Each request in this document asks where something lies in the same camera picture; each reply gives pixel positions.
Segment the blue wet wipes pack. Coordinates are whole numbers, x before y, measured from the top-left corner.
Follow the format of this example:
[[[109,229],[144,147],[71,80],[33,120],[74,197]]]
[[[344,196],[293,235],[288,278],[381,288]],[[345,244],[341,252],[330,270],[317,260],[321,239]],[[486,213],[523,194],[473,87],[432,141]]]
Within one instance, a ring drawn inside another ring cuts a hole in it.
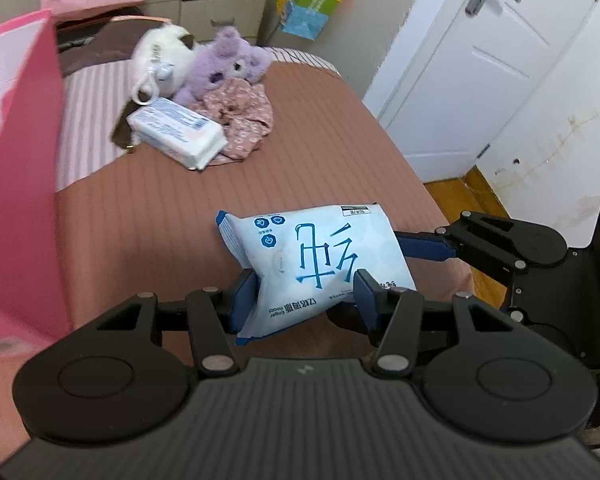
[[[239,218],[216,216],[225,246],[259,281],[257,300],[232,323],[238,344],[279,333],[354,300],[354,274],[415,289],[399,242],[378,204],[328,205]]]

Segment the white tissue pack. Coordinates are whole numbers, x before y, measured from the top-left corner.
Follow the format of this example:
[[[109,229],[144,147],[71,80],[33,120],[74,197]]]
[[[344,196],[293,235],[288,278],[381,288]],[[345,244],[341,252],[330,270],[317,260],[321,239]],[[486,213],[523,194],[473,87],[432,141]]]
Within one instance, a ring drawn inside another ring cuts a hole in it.
[[[228,144],[220,124],[166,98],[141,106],[126,121],[140,142],[188,170],[204,170]]]

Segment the floral pink scrunchie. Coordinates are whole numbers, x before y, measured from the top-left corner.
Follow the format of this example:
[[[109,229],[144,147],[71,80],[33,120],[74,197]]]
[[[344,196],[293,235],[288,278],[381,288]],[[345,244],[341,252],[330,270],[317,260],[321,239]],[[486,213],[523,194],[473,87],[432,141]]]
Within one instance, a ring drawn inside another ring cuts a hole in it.
[[[221,166],[242,162],[260,148],[274,126],[273,107],[264,84],[233,78],[188,107],[223,128],[227,144],[210,162]]]

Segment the purple plush toy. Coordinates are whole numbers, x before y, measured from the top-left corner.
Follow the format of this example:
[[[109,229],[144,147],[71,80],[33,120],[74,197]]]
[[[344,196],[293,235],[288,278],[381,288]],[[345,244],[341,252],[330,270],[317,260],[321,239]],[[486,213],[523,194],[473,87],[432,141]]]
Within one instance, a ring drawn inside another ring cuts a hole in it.
[[[233,78],[256,84],[273,62],[269,50],[250,44],[234,26],[221,27],[212,41],[195,44],[194,55],[181,88],[172,98],[183,106],[201,101]]]

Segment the white brown plush cat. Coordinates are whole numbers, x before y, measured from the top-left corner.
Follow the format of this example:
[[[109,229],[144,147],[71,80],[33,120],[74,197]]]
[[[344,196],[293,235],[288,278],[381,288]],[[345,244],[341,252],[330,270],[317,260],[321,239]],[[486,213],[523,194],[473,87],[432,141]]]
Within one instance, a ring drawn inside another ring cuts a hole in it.
[[[139,106],[172,98],[195,61],[197,44],[180,25],[163,24],[145,32],[131,56],[131,100]]]

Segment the white door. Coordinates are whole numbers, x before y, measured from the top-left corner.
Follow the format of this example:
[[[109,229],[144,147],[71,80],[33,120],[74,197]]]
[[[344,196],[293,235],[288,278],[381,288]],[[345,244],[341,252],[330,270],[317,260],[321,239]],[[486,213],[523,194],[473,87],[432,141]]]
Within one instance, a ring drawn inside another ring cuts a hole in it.
[[[461,177],[550,72],[595,0],[415,0],[363,102],[420,180]]]

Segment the pink storage box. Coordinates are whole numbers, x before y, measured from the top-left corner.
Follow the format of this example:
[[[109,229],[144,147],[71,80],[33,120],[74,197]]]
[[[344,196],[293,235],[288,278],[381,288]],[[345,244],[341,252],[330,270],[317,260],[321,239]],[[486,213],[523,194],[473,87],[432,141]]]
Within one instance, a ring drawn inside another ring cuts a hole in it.
[[[0,358],[70,332],[56,240],[63,110],[50,11],[0,24]]]

